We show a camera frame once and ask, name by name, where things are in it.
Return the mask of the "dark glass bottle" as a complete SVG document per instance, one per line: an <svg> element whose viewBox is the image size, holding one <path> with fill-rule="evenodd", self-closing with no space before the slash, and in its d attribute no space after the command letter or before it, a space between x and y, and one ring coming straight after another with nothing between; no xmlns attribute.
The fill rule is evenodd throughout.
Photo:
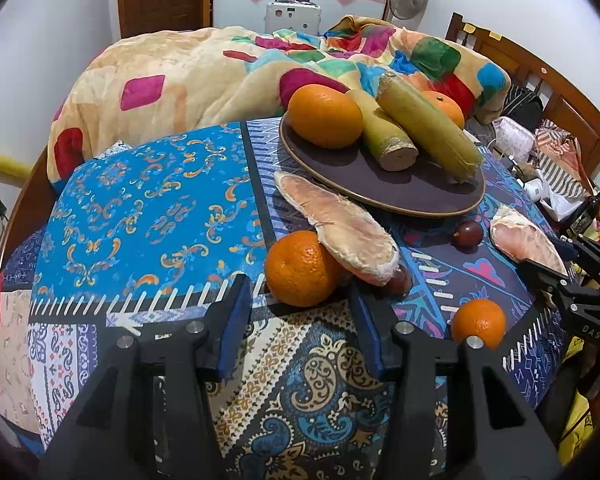
<svg viewBox="0 0 600 480"><path fill-rule="evenodd" d="M588 198L562 222L559 233L573 240L583 234L600 211L600 191Z"/></svg>

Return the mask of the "blue patchwork patterned cloth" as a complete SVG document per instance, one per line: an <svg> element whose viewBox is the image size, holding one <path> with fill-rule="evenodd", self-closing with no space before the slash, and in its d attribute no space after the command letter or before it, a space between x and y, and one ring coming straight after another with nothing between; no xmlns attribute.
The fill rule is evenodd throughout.
<svg viewBox="0 0 600 480"><path fill-rule="evenodd" d="M306 227L274 183L296 168L262 119L76 170L0 279L0 413L23 445L44 451L115 333L201 315L245 273L252 321L208 388L228 474L372 476L392 387L367 373L346 304L287 314L264 282L266 244Z"/></svg>

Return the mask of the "greenish sugarcane piece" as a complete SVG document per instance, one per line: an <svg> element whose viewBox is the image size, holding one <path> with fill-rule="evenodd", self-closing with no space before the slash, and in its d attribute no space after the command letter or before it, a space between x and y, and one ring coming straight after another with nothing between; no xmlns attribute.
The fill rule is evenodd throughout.
<svg viewBox="0 0 600 480"><path fill-rule="evenodd" d="M477 177L482 155L452 120L412 84L393 73L378 82L379 106L456 182Z"/></svg>

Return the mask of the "striped bag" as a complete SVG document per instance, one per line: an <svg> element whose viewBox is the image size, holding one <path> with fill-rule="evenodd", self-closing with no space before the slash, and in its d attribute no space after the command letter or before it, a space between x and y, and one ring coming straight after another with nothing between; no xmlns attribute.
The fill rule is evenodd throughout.
<svg viewBox="0 0 600 480"><path fill-rule="evenodd" d="M565 198L591 196L593 188L584 170L579 140L547 118L534 134L539 170L550 189Z"/></svg>

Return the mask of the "yellow sugarcane piece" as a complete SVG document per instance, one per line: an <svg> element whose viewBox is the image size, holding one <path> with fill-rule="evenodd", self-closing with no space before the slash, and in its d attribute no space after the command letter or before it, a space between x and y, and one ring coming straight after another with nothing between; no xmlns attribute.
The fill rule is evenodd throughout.
<svg viewBox="0 0 600 480"><path fill-rule="evenodd" d="M397 172L411 168L418 149L404 129L394 122L377 101L362 89L352 89L347 96L358 104L363 116L364 142L383 170Z"/></svg>

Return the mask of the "black clothing pile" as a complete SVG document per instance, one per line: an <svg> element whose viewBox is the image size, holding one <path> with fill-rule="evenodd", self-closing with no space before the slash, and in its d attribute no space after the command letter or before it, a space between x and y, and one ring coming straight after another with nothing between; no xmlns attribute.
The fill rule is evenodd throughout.
<svg viewBox="0 0 600 480"><path fill-rule="evenodd" d="M518 125L534 133L541 125L544 106L540 96L519 84L512 84L507 91L502 116L513 119Z"/></svg>

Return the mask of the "orange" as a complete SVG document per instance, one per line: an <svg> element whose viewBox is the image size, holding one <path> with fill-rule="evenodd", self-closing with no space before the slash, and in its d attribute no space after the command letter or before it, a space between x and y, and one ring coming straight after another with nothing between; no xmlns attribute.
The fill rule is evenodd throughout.
<svg viewBox="0 0 600 480"><path fill-rule="evenodd" d="M264 274L268 289L278 301L310 308L325 301L344 282L347 271L314 231L296 231L271 246Z"/></svg>
<svg viewBox="0 0 600 480"><path fill-rule="evenodd" d="M463 304L451 320L451 337L460 344L469 336L479 337L484 344L496 349L506 334L506 315L489 299L473 299Z"/></svg>
<svg viewBox="0 0 600 480"><path fill-rule="evenodd" d="M286 119L302 139L329 150L355 144L363 131L363 115L350 96L320 84L294 92Z"/></svg>
<svg viewBox="0 0 600 480"><path fill-rule="evenodd" d="M434 104L440 112L448 116L458 128L463 129L465 127L465 116L462 109L449 96L434 90L423 91L422 96L431 104Z"/></svg>

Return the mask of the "pink patterned pouch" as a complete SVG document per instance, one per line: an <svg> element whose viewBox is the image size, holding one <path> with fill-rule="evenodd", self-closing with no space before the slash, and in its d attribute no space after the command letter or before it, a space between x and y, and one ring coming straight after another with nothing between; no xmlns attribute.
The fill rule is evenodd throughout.
<svg viewBox="0 0 600 480"><path fill-rule="evenodd" d="M489 148L501 157L511 158L518 164L529 161L534 147L534 135L512 118L503 116L492 122L494 139Z"/></svg>

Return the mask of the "yellow plastic bag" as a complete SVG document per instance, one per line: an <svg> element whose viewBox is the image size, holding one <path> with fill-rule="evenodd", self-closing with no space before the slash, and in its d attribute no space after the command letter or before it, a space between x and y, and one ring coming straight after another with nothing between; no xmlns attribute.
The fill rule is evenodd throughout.
<svg viewBox="0 0 600 480"><path fill-rule="evenodd" d="M576 358L584 358L584 341L573 337L562 364L577 364ZM584 447L594 430L590 402L578 391L574 393L568 412L567 422L558 442L558 458L562 466L569 464Z"/></svg>

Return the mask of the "colourful patchwork fleece blanket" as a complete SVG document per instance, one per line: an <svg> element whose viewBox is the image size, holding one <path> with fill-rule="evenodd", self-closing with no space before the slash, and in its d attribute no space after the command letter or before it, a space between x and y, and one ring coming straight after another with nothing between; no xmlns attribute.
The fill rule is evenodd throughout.
<svg viewBox="0 0 600 480"><path fill-rule="evenodd" d="M385 72L445 94L484 124L501 115L512 84L474 50L364 16L346 15L321 36L242 26L152 32L112 44L76 78L50 125L47 179L61 191L118 141L279 116L305 84L376 94Z"/></svg>

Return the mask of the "dark purple round plate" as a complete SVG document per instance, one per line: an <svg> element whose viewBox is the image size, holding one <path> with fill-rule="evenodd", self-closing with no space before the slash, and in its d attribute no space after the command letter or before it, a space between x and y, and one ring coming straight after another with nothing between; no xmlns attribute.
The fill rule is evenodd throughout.
<svg viewBox="0 0 600 480"><path fill-rule="evenodd" d="M486 195L482 172L457 183L428 157L420 156L411 168L386 171L363 142L343 150L324 150L279 123L279 140L288 155L314 180L358 202L416 217L455 217L475 209Z"/></svg>

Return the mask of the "dark red grape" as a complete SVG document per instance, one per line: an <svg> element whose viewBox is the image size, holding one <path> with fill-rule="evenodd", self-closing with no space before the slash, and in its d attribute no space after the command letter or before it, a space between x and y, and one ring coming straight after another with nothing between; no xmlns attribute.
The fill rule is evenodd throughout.
<svg viewBox="0 0 600 480"><path fill-rule="evenodd" d="M480 245L484 237L482 226L475 221L464 221L453 233L453 244L461 250L473 250Z"/></svg>
<svg viewBox="0 0 600 480"><path fill-rule="evenodd" d="M407 295L413 285L410 271L406 266L398 266L390 281L385 284L385 291L390 296L403 297Z"/></svg>

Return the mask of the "white small cabinet appliance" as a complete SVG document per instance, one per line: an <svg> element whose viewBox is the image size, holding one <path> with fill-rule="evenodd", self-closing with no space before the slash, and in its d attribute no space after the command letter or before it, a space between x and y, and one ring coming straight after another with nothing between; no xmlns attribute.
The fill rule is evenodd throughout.
<svg viewBox="0 0 600 480"><path fill-rule="evenodd" d="M264 29L267 34L290 29L316 36L321 20L322 8L311 0L273 0L266 5Z"/></svg>

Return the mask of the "wooden bed headboard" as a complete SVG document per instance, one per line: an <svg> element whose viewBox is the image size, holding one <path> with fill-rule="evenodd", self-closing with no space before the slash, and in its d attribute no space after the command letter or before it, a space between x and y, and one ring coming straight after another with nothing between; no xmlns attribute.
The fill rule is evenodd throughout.
<svg viewBox="0 0 600 480"><path fill-rule="evenodd" d="M462 14L452 14L446 38L490 58L515 84L542 96L543 116L578 138L588 177L600 176L600 111L570 80L515 41L471 24Z"/></svg>

